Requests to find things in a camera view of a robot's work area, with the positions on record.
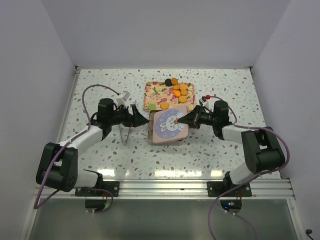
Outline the silver tin lid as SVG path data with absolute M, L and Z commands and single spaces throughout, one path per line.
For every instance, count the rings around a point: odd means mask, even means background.
M 152 123 L 152 143 L 165 145 L 185 139 L 189 135 L 189 126 L 178 123 L 177 119 L 187 114 L 188 107 L 184 104 L 156 112 Z

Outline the black round cookie front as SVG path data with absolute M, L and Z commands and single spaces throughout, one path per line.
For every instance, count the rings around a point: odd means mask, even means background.
M 170 78 L 167 78 L 167 79 L 164 81 L 164 83 L 165 83 L 165 85 L 168 86 L 168 87 L 170 87 L 170 86 L 173 85 L 173 84 L 172 84 L 172 80 L 171 80 Z

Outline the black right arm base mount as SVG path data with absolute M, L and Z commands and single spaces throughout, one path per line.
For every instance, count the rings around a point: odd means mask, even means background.
M 216 198 L 236 186 L 231 183 L 225 183 L 223 180 L 207 181 L 206 185 L 207 185 L 207 194 L 210 198 Z M 251 197 L 251 196 L 252 196 L 252 189 L 249 183 L 233 191 L 230 191 L 224 195 L 224 197 Z

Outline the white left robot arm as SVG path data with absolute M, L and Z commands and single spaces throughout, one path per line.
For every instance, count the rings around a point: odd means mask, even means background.
M 102 98 L 98 103 L 95 117 L 82 132 L 65 141 L 49 142 L 44 146 L 36 182 L 41 187 L 57 191 L 70 192 L 72 189 L 86 188 L 92 196 L 101 195 L 104 190 L 102 174 L 81 169 L 78 163 L 80 156 L 103 141 L 113 126 L 137 128 L 148 122 L 135 104 L 131 107 L 116 107 L 112 99 Z

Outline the square cookie tin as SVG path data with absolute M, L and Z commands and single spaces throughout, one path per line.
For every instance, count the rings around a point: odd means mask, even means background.
M 178 109 L 151 110 L 149 113 L 147 141 L 150 145 L 179 146 L 189 134 L 189 128 L 176 120 L 185 113 Z

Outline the green round cookie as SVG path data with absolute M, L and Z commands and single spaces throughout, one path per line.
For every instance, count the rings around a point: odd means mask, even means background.
M 156 106 L 155 106 L 154 104 L 150 104 L 150 105 L 148 106 L 148 109 L 149 109 L 149 110 L 155 110 L 155 109 L 156 109 Z

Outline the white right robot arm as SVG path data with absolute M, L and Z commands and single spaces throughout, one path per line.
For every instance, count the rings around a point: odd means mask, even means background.
M 187 115 L 176 120 L 187 124 L 192 129 L 200 126 L 211 126 L 215 137 L 242 145 L 244 163 L 228 171 L 220 186 L 212 189 L 220 195 L 235 196 L 241 187 L 257 177 L 269 174 L 283 168 L 290 157 L 284 153 L 279 143 L 281 138 L 270 127 L 249 128 L 230 121 L 230 107 L 224 100 L 218 100 L 209 110 L 204 105 L 196 107 Z

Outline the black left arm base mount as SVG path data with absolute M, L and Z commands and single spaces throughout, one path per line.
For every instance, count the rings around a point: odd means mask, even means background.
M 94 187 L 82 187 L 75 190 L 76 197 L 118 197 L 119 181 L 103 181 Z

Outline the metal tongs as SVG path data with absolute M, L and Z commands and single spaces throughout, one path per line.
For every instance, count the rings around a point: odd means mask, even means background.
M 121 142 L 124 146 L 128 145 L 132 127 L 126 127 L 123 124 L 118 126 Z

